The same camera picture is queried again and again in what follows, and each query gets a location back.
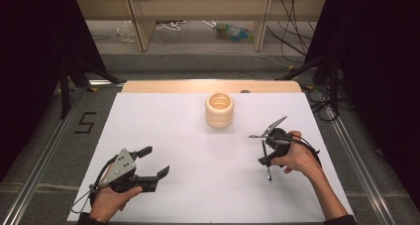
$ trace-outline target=hand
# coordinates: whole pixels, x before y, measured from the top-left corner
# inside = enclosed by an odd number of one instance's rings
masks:
[[[108,223],[118,210],[123,211],[126,203],[142,191],[140,186],[123,193],[114,192],[110,187],[102,188],[96,194],[89,217],[98,222]]]
[[[301,133],[298,131],[291,131],[294,140],[301,140]],[[318,201],[321,205],[324,217],[327,220],[342,217],[349,213],[344,208],[343,204],[334,193],[328,178],[322,171],[321,166],[312,156],[309,149],[296,142],[290,143],[290,150],[286,156],[274,158],[271,160],[272,165],[285,165],[287,168],[285,173],[290,173],[292,170],[299,170],[309,178]]]
[[[299,131],[290,131],[288,134],[292,135],[294,140],[301,140],[302,134]],[[309,149],[295,142],[290,143],[290,150],[286,156],[272,159],[271,164],[274,166],[286,166],[286,169],[284,169],[285,173],[298,170],[308,177],[310,177],[313,172],[321,169]]]

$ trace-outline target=wrist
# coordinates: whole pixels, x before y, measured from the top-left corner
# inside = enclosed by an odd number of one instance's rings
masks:
[[[308,177],[311,182],[319,182],[327,179],[324,171],[320,167],[308,169],[304,175]]]

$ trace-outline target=metal bar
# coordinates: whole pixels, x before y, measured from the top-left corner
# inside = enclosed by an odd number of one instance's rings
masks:
[[[57,126],[55,127],[52,136],[50,137],[49,142],[47,143],[46,147],[43,150],[40,158],[37,161],[34,169],[32,170],[30,176],[28,177],[27,181],[25,182],[22,190],[20,191],[19,195],[17,196],[15,202],[13,203],[12,207],[9,210],[5,220],[3,221],[3,225],[17,225],[26,208],[28,207],[29,202],[31,201],[32,196],[37,188],[38,183],[41,180],[53,154],[55,152],[56,146],[58,145],[65,128],[67,127],[68,122],[72,116],[74,108],[77,106],[81,96],[84,93],[84,89],[77,89],[74,93],[74,100],[72,106],[68,110],[66,116],[59,120]]]
[[[337,117],[337,119],[333,122],[333,126],[337,132],[337,135],[340,138],[340,141],[342,142],[343,148],[345,149],[350,162],[353,165],[353,168],[355,169],[359,181],[361,182],[361,185],[365,190],[367,198],[369,199],[370,204],[374,212],[376,213],[380,224],[396,224],[389,211],[386,201],[383,199],[379,189],[377,188],[373,179],[371,178],[367,167],[365,166],[362,158],[360,157],[358,150],[353,144],[353,141],[350,138],[340,117]]]

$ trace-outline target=white surface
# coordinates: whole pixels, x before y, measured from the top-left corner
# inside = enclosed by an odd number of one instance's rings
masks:
[[[232,125],[223,130],[205,121],[202,93],[119,93],[111,109],[77,198],[122,148],[129,152],[153,146],[136,160],[136,174],[155,175],[170,166],[157,191],[130,200],[113,221],[171,223],[319,222],[324,217],[306,177],[271,167],[273,182],[257,159],[263,155],[260,135],[286,115],[278,127],[299,130],[320,150],[324,171],[346,209],[338,180],[312,111],[303,93],[230,94],[235,100]],[[70,213],[75,221],[78,214]]]

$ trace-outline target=right hand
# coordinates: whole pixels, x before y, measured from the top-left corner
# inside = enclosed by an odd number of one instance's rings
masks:
[[[301,140],[302,134],[299,131],[290,131],[288,134],[292,135],[294,140]],[[285,173],[298,170],[306,176],[310,176],[312,171],[321,169],[309,149],[295,142],[290,143],[290,150],[286,156],[272,159],[271,164],[273,166],[286,166]]]

